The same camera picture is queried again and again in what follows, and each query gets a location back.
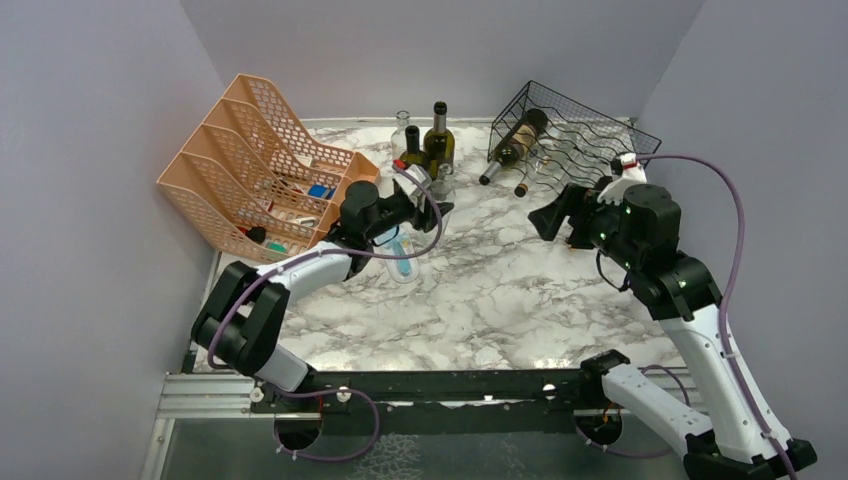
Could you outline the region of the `clear glass bottle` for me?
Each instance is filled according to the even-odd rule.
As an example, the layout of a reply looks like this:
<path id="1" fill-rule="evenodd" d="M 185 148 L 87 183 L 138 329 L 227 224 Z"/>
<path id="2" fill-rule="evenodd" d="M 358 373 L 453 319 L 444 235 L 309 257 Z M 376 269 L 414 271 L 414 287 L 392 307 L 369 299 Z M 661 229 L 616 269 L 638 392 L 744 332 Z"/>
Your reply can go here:
<path id="1" fill-rule="evenodd" d="M 431 192 L 437 202 L 453 202 L 456 207 L 454 179 L 454 168 L 451 164 L 445 163 L 441 164 L 438 167 L 437 177 L 431 184 Z M 442 227 L 444 230 L 446 230 L 448 227 L 451 214 L 447 222 L 442 222 Z"/>
<path id="2" fill-rule="evenodd" d="M 396 128 L 390 136 L 391 159 L 398 159 L 407 148 L 406 128 L 410 125 L 410 113 L 400 110 L 395 115 Z"/>

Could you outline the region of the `dark bottle brown cap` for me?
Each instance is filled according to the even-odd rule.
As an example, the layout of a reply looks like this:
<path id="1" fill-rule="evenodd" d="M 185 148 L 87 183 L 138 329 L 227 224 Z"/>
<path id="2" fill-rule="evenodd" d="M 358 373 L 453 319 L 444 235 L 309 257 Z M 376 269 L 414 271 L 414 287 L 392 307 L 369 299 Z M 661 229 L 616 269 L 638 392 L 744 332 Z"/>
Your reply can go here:
<path id="1" fill-rule="evenodd" d="M 538 156 L 528 156 L 521 160 L 518 169 L 522 172 L 522 177 L 513 189 L 514 195 L 519 198 L 525 197 L 531 188 L 543 178 L 546 165 L 547 160 Z"/>

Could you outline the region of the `green bottle black cap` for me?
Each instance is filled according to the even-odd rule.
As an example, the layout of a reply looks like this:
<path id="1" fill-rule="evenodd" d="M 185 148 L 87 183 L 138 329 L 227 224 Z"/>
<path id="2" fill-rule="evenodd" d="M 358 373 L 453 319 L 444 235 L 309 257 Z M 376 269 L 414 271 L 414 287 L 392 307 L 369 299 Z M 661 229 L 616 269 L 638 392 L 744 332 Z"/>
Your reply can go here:
<path id="1" fill-rule="evenodd" d="M 399 156 L 405 165 L 418 165 L 422 169 L 428 166 L 427 155 L 420 145 L 420 130 L 415 125 L 409 125 L 404 130 L 406 149 Z"/>

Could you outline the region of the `green bottle brown label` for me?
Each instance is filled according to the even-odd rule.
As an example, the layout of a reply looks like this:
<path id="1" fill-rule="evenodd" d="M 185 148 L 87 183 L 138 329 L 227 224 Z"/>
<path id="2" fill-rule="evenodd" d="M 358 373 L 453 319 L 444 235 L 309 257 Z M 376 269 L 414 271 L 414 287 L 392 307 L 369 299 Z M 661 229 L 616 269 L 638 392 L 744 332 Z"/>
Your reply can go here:
<path id="1" fill-rule="evenodd" d="M 433 180 L 436 180 L 443 167 L 447 175 L 453 174 L 455 138 L 447 128 L 447 104 L 444 101 L 437 101 L 433 106 L 433 112 L 433 126 L 425 134 L 423 147 L 429 160 L 429 174 Z"/>

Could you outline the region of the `green bottle silver cap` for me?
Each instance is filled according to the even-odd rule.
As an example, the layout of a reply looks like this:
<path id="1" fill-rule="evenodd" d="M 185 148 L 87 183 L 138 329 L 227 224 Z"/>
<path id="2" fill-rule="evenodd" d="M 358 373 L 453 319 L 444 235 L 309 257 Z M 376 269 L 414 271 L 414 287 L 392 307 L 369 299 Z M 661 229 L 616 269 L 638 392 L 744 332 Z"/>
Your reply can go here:
<path id="1" fill-rule="evenodd" d="M 491 152 L 487 168 L 479 177 L 479 183 L 488 185 L 501 170 L 510 168 L 523 159 L 537 143 L 539 136 L 545 132 L 548 123 L 549 119 L 544 111 L 538 108 L 527 110 Z"/>

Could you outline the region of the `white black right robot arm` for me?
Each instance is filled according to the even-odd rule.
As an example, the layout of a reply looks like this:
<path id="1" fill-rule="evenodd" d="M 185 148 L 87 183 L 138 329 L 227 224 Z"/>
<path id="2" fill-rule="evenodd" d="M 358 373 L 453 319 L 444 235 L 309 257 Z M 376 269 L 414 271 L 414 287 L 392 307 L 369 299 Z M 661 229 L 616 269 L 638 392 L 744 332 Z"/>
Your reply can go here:
<path id="1" fill-rule="evenodd" d="M 625 270 L 629 290 L 684 360 L 703 410 L 648 380 L 617 351 L 581 364 L 576 384 L 585 404 L 609 400 L 630 411 L 672 448 L 691 479 L 778 479 L 815 463 L 810 442 L 779 424 L 764 432 L 757 423 L 767 404 L 739 385 L 749 370 L 719 326 L 721 293 L 708 268 L 679 249 L 681 210 L 665 188 L 636 184 L 605 201 L 596 189 L 568 184 L 528 218 L 546 241 L 570 225 L 571 247 L 594 249 Z"/>

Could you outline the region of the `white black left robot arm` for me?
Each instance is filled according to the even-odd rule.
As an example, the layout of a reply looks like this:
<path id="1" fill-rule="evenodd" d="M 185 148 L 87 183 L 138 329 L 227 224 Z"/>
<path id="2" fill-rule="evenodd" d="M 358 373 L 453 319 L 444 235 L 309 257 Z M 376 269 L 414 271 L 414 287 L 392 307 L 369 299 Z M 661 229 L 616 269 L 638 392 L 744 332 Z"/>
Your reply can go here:
<path id="1" fill-rule="evenodd" d="M 358 275 L 379 257 L 377 238 L 403 223 L 442 234 L 453 208 L 453 194 L 435 194 L 403 179 L 395 180 L 388 197 L 370 182 L 352 183 L 339 218 L 312 248 L 272 264 L 227 265 L 192 326 L 192 340 L 206 350 L 211 368 L 271 384 L 285 407 L 306 408 L 314 397 L 308 378 L 314 369 L 278 343 L 288 307 Z"/>

